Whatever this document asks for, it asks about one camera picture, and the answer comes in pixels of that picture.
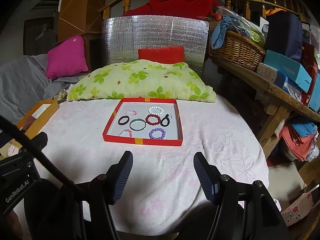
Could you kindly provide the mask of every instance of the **black hair tie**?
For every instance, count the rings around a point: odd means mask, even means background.
[[[127,121],[125,121],[125,122],[120,122],[120,121],[121,121],[122,119],[124,119],[124,118],[126,118]],[[119,125],[125,125],[125,124],[127,124],[127,123],[129,122],[129,120],[130,120],[130,117],[128,117],[127,115],[124,115],[124,116],[122,116],[122,117],[119,118],[118,124],[119,124]]]
[[[163,124],[164,119],[167,119],[167,124],[166,125]],[[163,127],[167,127],[170,124],[169,114],[165,115],[165,117],[161,120],[160,124]]]

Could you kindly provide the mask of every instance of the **white blanket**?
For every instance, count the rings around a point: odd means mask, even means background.
[[[197,151],[222,174],[246,183],[259,179],[268,187],[262,148],[237,110],[224,98],[217,95],[215,103],[178,100],[181,147],[105,142],[102,132],[118,102],[96,99],[62,103],[42,129],[48,134],[44,154],[75,183],[106,173],[125,150],[133,153],[133,167],[122,198],[111,206],[117,230],[139,235],[164,234],[194,207],[207,203],[193,168]],[[61,185],[35,162],[42,178]],[[88,212],[89,208],[84,207],[85,218]]]

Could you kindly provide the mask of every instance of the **wooden table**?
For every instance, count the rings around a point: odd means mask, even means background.
[[[275,84],[270,83],[257,73],[228,62],[221,57],[210,56],[210,58],[213,63],[227,70],[227,72],[223,74],[219,90],[224,89],[226,81],[230,78],[231,73],[242,79],[258,92],[269,97],[268,105],[264,107],[264,111],[269,116],[256,136],[263,148],[266,158],[268,158],[271,151],[279,141],[276,136],[273,136],[276,128],[283,119],[287,119],[289,117],[289,114],[292,111],[295,111],[314,122],[320,122],[320,114],[303,105],[295,98],[292,98],[287,92],[277,87]]]

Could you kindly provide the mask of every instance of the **teal box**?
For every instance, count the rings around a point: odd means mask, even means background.
[[[295,82],[304,92],[308,92],[311,77],[297,61],[271,50],[267,50],[264,64],[274,67]]]

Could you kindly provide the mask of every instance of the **human hand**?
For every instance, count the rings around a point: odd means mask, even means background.
[[[19,222],[17,214],[12,210],[9,214],[7,214],[5,217],[5,220],[7,221],[9,227],[14,232],[14,234],[19,237],[23,238],[23,231],[22,226]]]

